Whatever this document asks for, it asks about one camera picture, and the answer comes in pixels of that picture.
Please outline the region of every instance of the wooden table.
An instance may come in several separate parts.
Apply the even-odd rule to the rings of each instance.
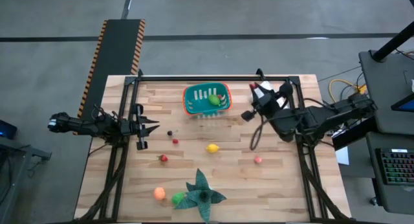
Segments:
[[[118,111],[124,78],[108,77],[102,100],[108,113]],[[321,99],[315,75],[300,75],[300,80],[304,97]],[[226,116],[190,119],[183,111],[182,91],[198,83],[139,83],[137,102],[144,105],[145,116],[160,121],[160,127],[146,138],[147,150],[137,151],[137,139],[131,138],[118,221],[201,222],[197,208],[174,210],[171,203],[174,193],[186,192],[186,182],[195,182],[197,168],[204,172],[214,190],[228,198],[212,205],[210,221],[308,221],[296,143],[283,142],[266,125],[256,151],[248,148],[260,123],[258,117],[250,122],[240,117],[243,111],[251,109],[248,82],[226,82],[233,100]],[[277,89],[281,82],[272,85]],[[176,131],[173,137],[179,139],[177,145],[167,136],[168,130]],[[220,150],[209,154],[205,150],[209,143],[217,144]],[[93,139],[91,150],[102,144],[103,140]],[[75,218],[82,216],[102,191],[110,151],[108,146],[89,157]],[[157,156],[161,154],[168,156],[167,163],[160,163]],[[263,158],[262,164],[254,164],[255,155]],[[333,148],[320,144],[316,156],[325,191],[345,215],[351,216]],[[159,186],[167,193],[167,199],[161,202],[153,198],[153,190]],[[312,196],[319,211],[314,190]]]

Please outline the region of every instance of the red strawberry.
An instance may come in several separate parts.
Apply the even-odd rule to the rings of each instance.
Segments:
[[[160,156],[158,156],[158,159],[159,159],[161,162],[166,162],[166,161],[168,161],[168,158],[167,158],[167,156],[165,156],[165,155],[160,155]]]

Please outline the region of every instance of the green leafy plant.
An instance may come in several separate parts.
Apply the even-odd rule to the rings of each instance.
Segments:
[[[187,183],[187,189],[187,196],[175,208],[198,207],[200,216],[205,223],[208,223],[210,220],[211,205],[227,199],[219,192],[210,189],[206,176],[204,176],[200,169],[197,169],[197,174],[195,175],[195,185]]]

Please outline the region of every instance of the pink fruit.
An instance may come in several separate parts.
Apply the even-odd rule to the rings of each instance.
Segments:
[[[261,164],[261,158],[259,156],[254,157],[254,162],[256,164]]]

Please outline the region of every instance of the orange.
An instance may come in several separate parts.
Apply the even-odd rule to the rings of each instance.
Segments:
[[[166,197],[166,191],[163,188],[154,189],[154,198],[157,200],[162,200]]]

